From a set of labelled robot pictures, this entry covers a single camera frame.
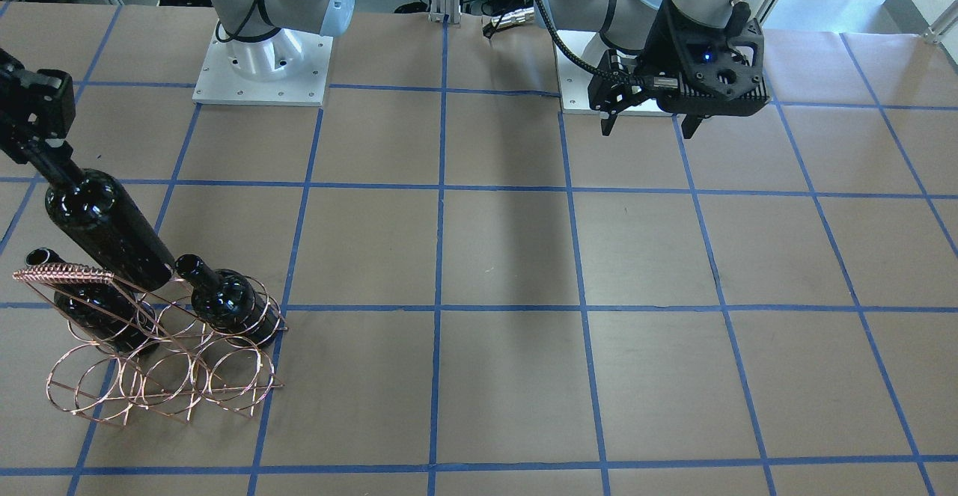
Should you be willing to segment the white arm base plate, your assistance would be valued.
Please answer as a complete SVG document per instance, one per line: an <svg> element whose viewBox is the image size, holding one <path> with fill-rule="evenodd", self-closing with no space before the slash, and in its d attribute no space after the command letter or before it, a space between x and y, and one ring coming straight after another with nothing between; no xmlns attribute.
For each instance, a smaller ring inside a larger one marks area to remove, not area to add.
<svg viewBox="0 0 958 496"><path fill-rule="evenodd" d="M320 108L334 42L290 29L259 43L212 38L192 100L202 105Z"/></svg>
<svg viewBox="0 0 958 496"><path fill-rule="evenodd" d="M558 36L572 53L595 67L598 66L602 53L608 49L598 32L558 30ZM557 69L558 82L560 82L562 111L565 114L598 114L598 111L590 108L588 99L588 85L592 75L572 63L558 47L555 47L555 69ZM653 100L643 102L639 106L626 108L619 115L620 117L623 115L670 117L670 114L661 111L657 107L656 101Z"/></svg>

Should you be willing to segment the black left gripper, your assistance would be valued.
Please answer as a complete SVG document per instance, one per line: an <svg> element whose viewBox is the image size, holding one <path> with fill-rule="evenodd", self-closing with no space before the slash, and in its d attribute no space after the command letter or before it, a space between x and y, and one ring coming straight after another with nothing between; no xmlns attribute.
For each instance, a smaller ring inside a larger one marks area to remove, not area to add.
<svg viewBox="0 0 958 496"><path fill-rule="evenodd" d="M676 93L680 80L673 76L656 76L635 72L637 63L615 49L602 53L597 69L588 85L589 106L602 113L602 135L609 137L619 114L650 99ZM681 121L681 137L692 139L701 124L708 120L705 114L685 114Z"/></svg>

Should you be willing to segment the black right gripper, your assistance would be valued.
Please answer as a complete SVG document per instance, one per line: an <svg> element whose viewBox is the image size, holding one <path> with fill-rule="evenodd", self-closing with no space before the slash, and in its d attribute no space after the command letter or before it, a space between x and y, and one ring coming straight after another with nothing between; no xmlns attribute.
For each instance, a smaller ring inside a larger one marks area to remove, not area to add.
<svg viewBox="0 0 958 496"><path fill-rule="evenodd" d="M28 70L1 50L1 146L11 161L71 162L73 149L66 138L75 117L71 74Z"/></svg>

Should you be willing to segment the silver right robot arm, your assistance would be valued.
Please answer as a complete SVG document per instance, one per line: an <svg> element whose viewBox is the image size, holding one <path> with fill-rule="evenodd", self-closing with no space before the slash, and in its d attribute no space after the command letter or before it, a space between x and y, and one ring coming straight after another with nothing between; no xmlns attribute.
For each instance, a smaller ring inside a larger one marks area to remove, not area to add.
<svg viewBox="0 0 958 496"><path fill-rule="evenodd" d="M356 0L211 0L218 14L192 99L199 105L321 107L333 39ZM68 163L74 84L2 53L2 152L16 163Z"/></svg>

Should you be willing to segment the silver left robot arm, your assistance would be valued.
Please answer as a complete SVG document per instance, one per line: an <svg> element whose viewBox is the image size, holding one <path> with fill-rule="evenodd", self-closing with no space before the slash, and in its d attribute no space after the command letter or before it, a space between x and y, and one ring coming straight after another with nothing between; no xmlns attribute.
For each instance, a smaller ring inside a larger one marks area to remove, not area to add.
<svg viewBox="0 0 958 496"><path fill-rule="evenodd" d="M769 104L766 0L533 0L540 24L589 74L588 106L610 135L627 108L654 101L691 138L711 117L751 117Z"/></svg>

